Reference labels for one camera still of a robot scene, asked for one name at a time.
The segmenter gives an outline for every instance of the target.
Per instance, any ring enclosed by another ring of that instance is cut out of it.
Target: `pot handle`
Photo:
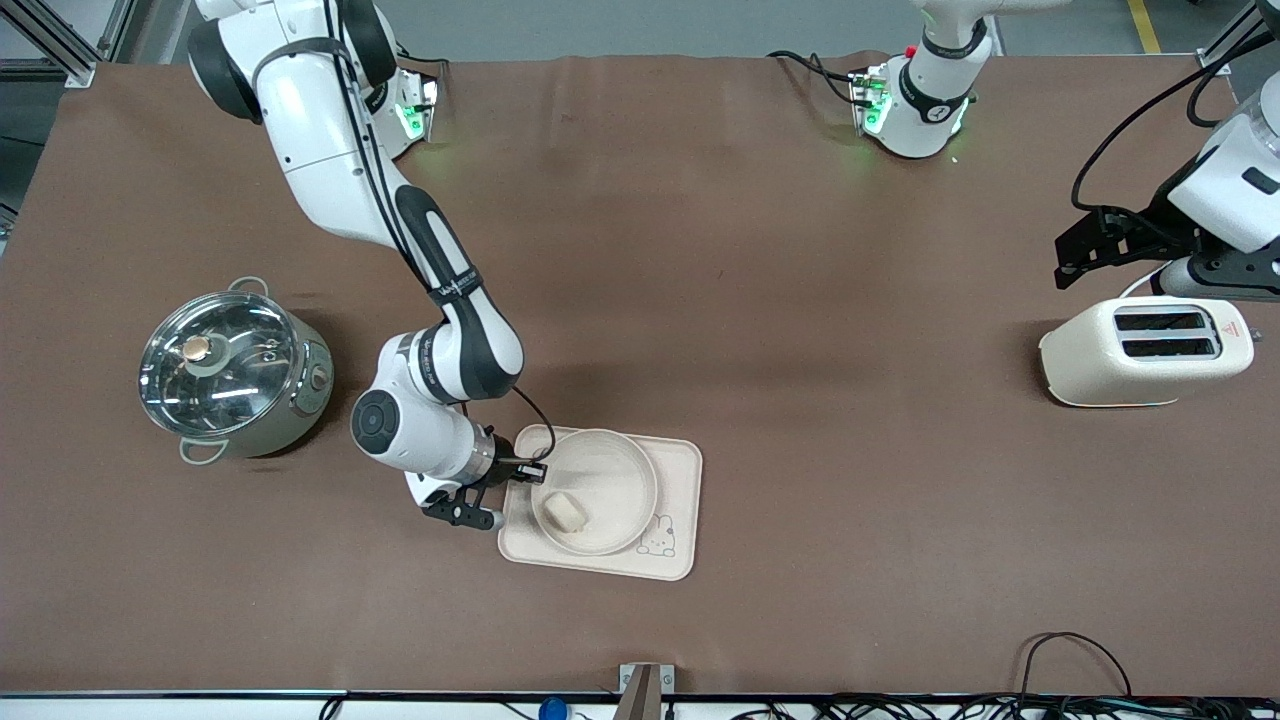
[[[271,297],[271,288],[266,287],[266,281],[264,281],[257,275],[244,275],[243,278],[236,278],[234,281],[232,281],[232,284],[227,287],[227,290],[241,290],[247,284],[262,286],[262,292],[260,292],[259,295],[261,295],[262,297]]]
[[[188,465],[209,465],[216,462],[223,455],[227,454],[227,446],[230,445],[225,439],[219,439],[215,442],[201,442],[198,439],[182,438],[178,441],[178,455],[182,456],[183,461]],[[191,448],[193,447],[215,447],[218,450],[210,457],[204,460],[196,460],[191,456]]]

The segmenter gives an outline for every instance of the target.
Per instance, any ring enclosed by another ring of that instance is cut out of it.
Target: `gray floor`
[[[760,56],[901,51],[920,35],[905,0],[381,0],[397,38],[451,60],[564,55]]]
[[[198,22],[191,0],[143,0],[127,33],[129,61],[184,61]],[[1188,53],[1226,23],[1240,0],[1144,0],[1166,53]],[[906,0],[378,0],[416,55],[456,61],[543,60],[563,55],[682,54],[759,56],[788,49],[844,55],[900,51],[919,38]],[[1010,55],[1142,53],[1126,0],[1074,0],[1037,15],[1000,19]],[[1238,94],[1280,68],[1280,47],[1238,61]],[[0,82],[0,135],[44,142],[63,90],[54,82]],[[40,147],[0,140],[0,201],[22,206]]]

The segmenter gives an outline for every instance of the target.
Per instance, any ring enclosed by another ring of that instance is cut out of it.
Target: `blue object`
[[[538,720],[568,720],[568,706],[558,697],[549,697],[538,707]]]

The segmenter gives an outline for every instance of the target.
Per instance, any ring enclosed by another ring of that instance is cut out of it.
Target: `lid knob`
[[[212,350],[212,345],[205,336],[196,336],[182,343],[182,356],[188,363],[200,363],[205,357],[209,357],[210,350]]]

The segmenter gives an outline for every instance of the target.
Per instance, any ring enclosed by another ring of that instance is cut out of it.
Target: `power cord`
[[[525,720],[538,720],[536,717],[532,717],[530,715],[525,715],[524,712],[520,711],[520,708],[517,708],[515,705],[511,705],[509,702],[504,702],[504,703],[502,703],[502,706],[506,707],[507,710],[515,712],[516,715],[520,715]]]
[[[550,433],[552,436],[552,443],[549,446],[543,448],[543,451],[535,455],[534,457],[530,457],[527,460],[520,460],[520,464],[524,465],[525,462],[541,462],[543,460],[547,460],[547,457],[552,454],[552,451],[556,450],[556,425],[552,425],[552,421],[547,418],[547,414],[543,413],[543,409],[539,407],[538,404],[534,402],[534,400],[525,393],[525,391],[520,389],[520,386],[512,386],[511,389],[513,389],[516,395],[518,395],[521,400],[524,400],[525,404],[529,405],[529,407],[538,415],[538,419],[541,420],[544,425],[547,425],[547,432]]]
[[[1100,643],[1098,641],[1096,641],[1096,639],[1093,639],[1091,637],[1082,635],[1080,633],[1071,633],[1071,632],[1044,633],[1044,635],[1041,637],[1038,641],[1036,641],[1036,643],[1032,644],[1030,650],[1027,651],[1027,665],[1023,667],[1023,687],[1021,687],[1020,691],[1018,691],[1018,702],[1014,706],[1014,714],[1019,719],[1023,716],[1023,705],[1027,702],[1027,688],[1030,685],[1030,682],[1032,682],[1032,662],[1036,661],[1036,652],[1041,647],[1043,647],[1044,643],[1051,642],[1051,641],[1056,641],[1059,638],[1070,638],[1070,639],[1074,639],[1074,641],[1079,641],[1079,642],[1091,644],[1091,646],[1098,648],[1100,651],[1102,651],[1102,655],[1106,655],[1107,660],[1110,660],[1111,664],[1115,665],[1115,669],[1120,673],[1120,679],[1124,680],[1124,694],[1125,694],[1125,697],[1133,697],[1133,683],[1129,682],[1129,673],[1125,673],[1124,665],[1121,665],[1120,661],[1116,660],[1116,656],[1112,655],[1111,651],[1107,650],[1102,643]],[[1065,710],[1065,706],[1066,706],[1066,702],[1062,703],[1062,708],[1064,710]]]
[[[796,720],[795,715],[791,715],[777,703],[768,702],[764,705],[764,710],[748,710],[746,712],[739,712],[731,720],[751,720],[753,717],[759,717],[763,720]]]
[[[344,700],[347,700],[347,696],[342,694],[324,701],[324,705],[320,706],[320,720],[333,720],[337,717]]]
[[[329,3],[325,3],[324,14],[325,14],[325,23],[329,31],[329,37],[337,40],[339,44],[343,44],[346,38],[346,27],[343,26],[342,22],[342,3],[337,4],[337,10],[338,10],[337,22],[334,22],[334,17],[330,12],[330,5]],[[392,202],[390,190],[387,187],[387,176],[383,172],[383,164],[381,163],[376,164],[378,174],[375,176],[372,167],[374,163],[371,163],[369,159],[366,142],[370,145],[375,142],[372,140],[374,128],[370,126],[370,123],[365,123],[362,132],[362,128],[360,127],[360,120],[357,119],[358,115],[351,104],[351,95],[347,82],[343,79],[343,70],[346,69],[348,77],[352,78],[353,81],[356,78],[356,68],[352,64],[349,56],[344,56],[337,53],[333,54],[333,67],[334,72],[338,76],[338,92],[342,95],[343,106],[347,110],[347,122],[351,126],[351,132],[355,133],[356,150],[358,151],[360,155],[361,169],[364,170],[362,174],[365,177],[365,181],[369,183],[370,192],[374,196],[374,205],[378,206],[378,214],[381,217],[383,224],[387,227],[387,233],[390,236],[392,242],[396,245],[396,250],[399,251],[401,259],[403,259],[404,264],[408,265],[410,272],[413,273],[413,277],[417,278],[417,282],[428,292],[430,292],[431,284],[419,270],[417,264],[413,261],[413,256],[410,254],[408,241],[404,238],[403,228],[399,224],[399,217],[396,214],[394,204]],[[378,177],[378,179],[380,181],[381,192],[379,192],[379,186],[375,184],[375,177]]]
[[[841,705],[850,706],[850,710],[841,708]],[[911,712],[913,708],[919,710],[919,715]],[[932,710],[908,696],[835,693],[831,696],[831,702],[815,703],[814,710],[823,720],[859,720],[876,711],[893,720],[938,720]]]
[[[35,147],[44,147],[45,146],[44,142],[36,142],[35,140],[23,140],[20,137],[14,137],[12,135],[0,135],[0,140],[6,140],[9,142],[17,142],[19,145],[31,145],[31,146],[35,146]]]
[[[449,64],[448,58],[419,58],[416,55],[411,55],[410,51],[404,47],[404,44],[398,40],[396,41],[396,54],[399,55],[401,58],[404,58],[406,60],[413,60],[415,63],[436,63],[440,65]]]
[[[1111,205],[1094,205],[1094,204],[1091,204],[1091,202],[1083,202],[1083,201],[1080,201],[1080,187],[1084,184],[1084,178],[1089,174],[1089,170],[1093,169],[1093,165],[1098,161],[1098,159],[1102,158],[1102,154],[1106,152],[1108,147],[1111,147],[1111,143],[1115,142],[1115,140],[1117,137],[1120,137],[1120,133],[1123,133],[1125,129],[1128,129],[1129,126],[1132,126],[1134,122],[1137,122],[1138,118],[1140,118],[1142,115],[1144,115],[1148,110],[1151,110],[1156,105],[1164,102],[1169,97],[1174,96],[1178,91],[1183,90],[1188,85],[1190,85],[1190,83],[1193,83],[1193,82],[1196,82],[1196,81],[1198,81],[1198,79],[1201,79],[1203,77],[1213,77],[1217,73],[1217,70],[1221,69],[1222,65],[1225,65],[1226,63],[1229,63],[1229,61],[1231,61],[1231,60],[1234,60],[1236,58],[1240,58],[1243,55],[1247,55],[1247,54],[1257,50],[1258,47],[1262,47],[1263,45],[1267,45],[1272,40],[1274,40],[1274,37],[1271,37],[1270,35],[1260,35],[1260,36],[1252,37],[1249,40],[1245,40],[1244,42],[1242,42],[1238,46],[1233,47],[1230,51],[1225,53],[1217,60],[1215,60],[1215,61],[1210,63],[1208,65],[1206,65],[1206,67],[1196,70],[1194,73],[1184,77],[1183,79],[1175,82],[1172,86],[1170,86],[1165,91],[1160,92],[1158,95],[1156,95],[1151,100],[1143,102],[1140,108],[1138,108],[1137,110],[1134,110],[1133,113],[1130,113],[1129,117],[1126,117],[1125,119],[1120,120],[1120,124],[1117,124],[1110,133],[1107,133],[1106,138],[1102,140],[1102,142],[1093,151],[1093,154],[1089,155],[1088,160],[1085,160],[1084,164],[1080,167],[1080,172],[1076,173],[1075,182],[1071,183],[1071,205],[1076,210],[1083,210],[1085,213],[1100,213],[1100,211],[1101,213],[1106,213],[1106,211],[1111,211],[1111,213],[1123,215],[1126,219],[1129,219],[1130,222],[1137,223],[1137,224],[1142,225],[1143,228],[1146,228],[1147,231],[1153,232],[1155,234],[1157,234],[1165,242],[1169,242],[1169,243],[1175,245],[1175,246],[1180,245],[1180,241],[1178,238],[1175,238],[1174,236],[1169,234],[1169,232],[1166,232],[1164,228],[1160,228],[1160,227],[1152,224],[1151,220],[1143,218],[1142,215],[1139,215],[1138,213],[1135,213],[1133,210],[1129,210],[1128,208],[1119,208],[1119,206],[1111,206]]]
[[[1164,270],[1165,268],[1167,268],[1167,266],[1170,266],[1172,264],[1174,264],[1172,260],[1166,260],[1164,264],[1161,264],[1155,270],[1152,270],[1152,272],[1147,273],[1146,275],[1142,275],[1140,278],[1133,281],[1133,283],[1129,287],[1124,288],[1124,292],[1120,293],[1120,297],[1129,297],[1130,295],[1133,295],[1133,291],[1135,291],[1139,287],[1142,287],[1142,283],[1144,283],[1144,282],[1149,281],[1151,278],[1156,277],[1156,273],[1158,273],[1160,270]]]
[[[1258,32],[1258,28],[1262,27],[1262,24],[1263,24],[1262,20],[1253,23],[1253,27],[1249,28],[1249,32],[1242,35],[1222,55],[1225,56],[1230,55],[1231,53],[1235,53],[1240,47],[1240,45],[1243,45],[1244,41],[1249,38],[1249,36],[1252,36],[1254,32]],[[1192,88],[1192,96],[1187,99],[1187,119],[1190,120],[1193,126],[1198,126],[1202,128],[1211,128],[1217,123],[1222,122],[1222,120],[1206,120],[1204,118],[1199,117],[1198,111],[1199,96],[1202,92],[1204,92],[1204,88],[1208,87],[1208,83],[1215,77],[1217,77],[1217,73],[1202,77],[1199,82],[1196,83],[1196,87]]]
[[[822,64],[822,58],[819,58],[817,53],[812,53],[809,55],[808,60],[804,59],[804,58],[801,58],[800,55],[790,51],[790,50],[774,50],[773,53],[769,53],[765,56],[767,58],[786,59],[786,60],[795,60],[796,63],[800,63],[810,73],[817,73],[817,74],[822,76],[822,79],[827,81],[827,87],[829,87],[831,91],[836,94],[836,97],[840,97],[841,100],[844,100],[845,102],[849,102],[850,105],[856,105],[858,108],[870,108],[872,106],[872,104],[869,101],[867,101],[867,100],[855,100],[847,92],[841,92],[840,88],[836,87],[836,82],[835,82],[835,81],[838,79],[840,82],[846,82],[846,83],[852,85],[851,81],[849,79],[849,74],[850,73],[863,72],[867,68],[856,68],[856,69],[849,70],[849,73],[845,73],[845,74],[836,73],[836,72],[828,70],[827,67]]]

